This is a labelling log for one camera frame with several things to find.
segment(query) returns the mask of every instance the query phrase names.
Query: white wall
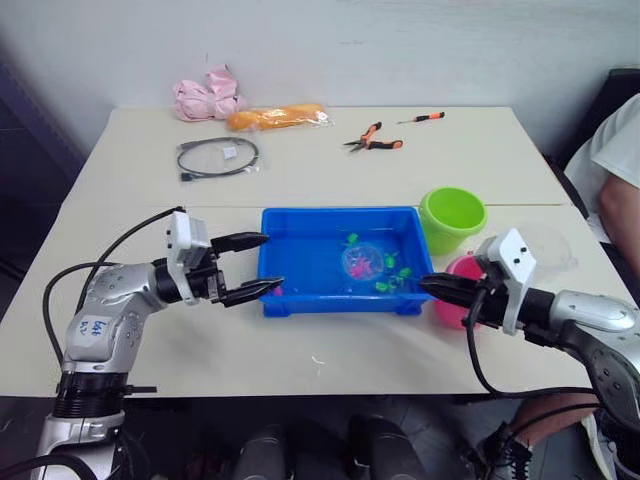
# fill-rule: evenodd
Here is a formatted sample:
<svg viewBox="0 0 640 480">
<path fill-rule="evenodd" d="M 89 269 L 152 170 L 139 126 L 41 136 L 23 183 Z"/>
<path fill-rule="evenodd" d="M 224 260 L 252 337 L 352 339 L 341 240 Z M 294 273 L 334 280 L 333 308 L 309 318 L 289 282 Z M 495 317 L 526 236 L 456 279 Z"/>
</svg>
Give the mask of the white wall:
<svg viewBox="0 0 640 480">
<path fill-rule="evenodd" d="M 6 61 L 89 152 L 114 106 L 172 102 L 227 62 L 253 105 L 504 105 L 553 151 L 612 67 L 640 63 L 638 0 L 2 0 Z"/>
</svg>

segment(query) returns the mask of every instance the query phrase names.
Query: green bucket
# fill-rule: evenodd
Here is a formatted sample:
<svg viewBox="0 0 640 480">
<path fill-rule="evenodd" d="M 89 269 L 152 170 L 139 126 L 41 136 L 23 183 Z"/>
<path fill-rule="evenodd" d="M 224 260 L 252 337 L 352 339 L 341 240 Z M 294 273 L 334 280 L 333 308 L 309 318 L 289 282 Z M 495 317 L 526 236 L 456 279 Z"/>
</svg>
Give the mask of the green bucket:
<svg viewBox="0 0 640 480">
<path fill-rule="evenodd" d="M 487 210 L 480 199 L 462 188 L 432 190 L 424 196 L 418 210 L 432 255 L 453 252 L 487 223 Z"/>
</svg>

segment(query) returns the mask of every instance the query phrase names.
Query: pink cup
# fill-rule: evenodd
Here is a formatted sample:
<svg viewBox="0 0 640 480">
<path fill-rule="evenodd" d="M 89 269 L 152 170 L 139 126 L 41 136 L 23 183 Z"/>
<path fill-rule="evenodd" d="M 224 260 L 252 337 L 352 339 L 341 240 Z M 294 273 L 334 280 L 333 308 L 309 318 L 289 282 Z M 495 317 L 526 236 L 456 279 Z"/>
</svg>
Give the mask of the pink cup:
<svg viewBox="0 0 640 480">
<path fill-rule="evenodd" d="M 471 278 L 472 280 L 478 280 L 483 274 L 480 265 L 478 265 L 473 255 L 463 255 L 462 257 L 456 258 L 449 264 L 446 272 Z M 465 329 L 464 325 L 462 325 L 462 320 L 467 315 L 469 311 L 468 308 L 452 305 L 442 300 L 436 300 L 433 303 L 433 308 L 440 321 L 447 327 L 455 330 Z"/>
</svg>

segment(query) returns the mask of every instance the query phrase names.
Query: white table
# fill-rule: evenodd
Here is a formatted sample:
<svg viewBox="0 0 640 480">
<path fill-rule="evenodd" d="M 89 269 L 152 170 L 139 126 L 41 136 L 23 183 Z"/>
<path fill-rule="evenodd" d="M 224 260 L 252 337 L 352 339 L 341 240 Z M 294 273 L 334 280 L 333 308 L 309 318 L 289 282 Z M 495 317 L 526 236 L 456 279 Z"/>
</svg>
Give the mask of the white table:
<svg viewBox="0 0 640 480">
<path fill-rule="evenodd" d="M 396 125 L 444 110 L 431 122 Z M 456 185 L 488 205 L 557 205 L 570 200 L 508 107 L 332 108 L 332 127 L 286 128 L 252 137 L 259 174 L 177 181 L 176 147 L 229 135 L 222 122 L 184 123 L 170 110 L 117 109 L 67 198 L 99 212 L 117 206 L 229 207 L 415 205 L 429 190 Z M 378 140 L 400 150 L 349 154 L 381 121 Z"/>
<path fill-rule="evenodd" d="M 66 202 L 2 324 L 0 395 L 49 396 L 59 379 L 40 313 L 44 285 L 61 269 L 95 259 L 122 231 L 158 211 L 148 206 L 107 208 L 87 215 L 86 206 Z M 256 230 L 260 208 L 196 207 L 209 235 Z M 630 299 L 589 228 L 572 206 L 489 207 L 485 231 L 448 257 L 473 249 L 487 235 L 510 226 L 542 224 L 566 239 L 576 262 L 536 285 L 599 292 Z M 78 229 L 83 230 L 79 240 Z M 113 258 L 138 263 L 162 257 L 160 222 L 144 230 Z M 257 251 L 223 256 L 229 285 L 255 276 Z M 52 299 L 58 335 L 68 325 L 81 278 L 62 281 Z M 182 304 L 151 317 L 130 376 L 134 384 L 157 385 L 162 396 L 292 394 L 476 393 L 482 387 L 468 358 L 464 334 L 440 326 L 430 306 L 418 317 L 387 314 L 294 315 L 265 319 L 253 302 L 224 309 L 201 302 Z M 505 390 L 586 386 L 583 367 L 568 355 L 482 327 L 477 330 L 486 375 Z"/>
</svg>

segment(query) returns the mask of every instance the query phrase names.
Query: robotic arm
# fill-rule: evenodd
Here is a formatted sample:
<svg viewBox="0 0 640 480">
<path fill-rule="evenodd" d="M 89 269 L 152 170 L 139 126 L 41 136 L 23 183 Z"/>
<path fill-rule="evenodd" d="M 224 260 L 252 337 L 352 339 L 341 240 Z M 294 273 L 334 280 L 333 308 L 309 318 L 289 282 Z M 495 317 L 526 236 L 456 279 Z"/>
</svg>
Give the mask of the robotic arm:
<svg viewBox="0 0 640 480">
<path fill-rule="evenodd" d="M 155 391 L 127 385 L 147 317 L 170 303 L 195 305 L 200 298 L 231 307 L 277 287 L 283 278 L 253 280 L 227 290 L 218 268 L 222 253 L 254 248 L 267 240 L 261 233 L 239 233 L 209 242 L 202 221 L 175 212 L 167 230 L 166 259 L 100 272 L 67 330 L 62 377 L 38 456 L 78 457 L 97 478 L 114 478 L 122 461 L 118 437 L 124 422 L 123 397 Z M 50 466 L 34 471 L 32 478 L 69 478 L 69 470 Z"/>
<path fill-rule="evenodd" d="M 621 300 L 530 288 L 535 259 L 517 230 L 487 239 L 476 254 L 478 282 L 446 273 L 421 286 L 446 302 L 471 306 L 486 291 L 477 321 L 558 348 L 587 369 L 600 402 L 622 425 L 640 430 L 640 312 Z"/>
</svg>

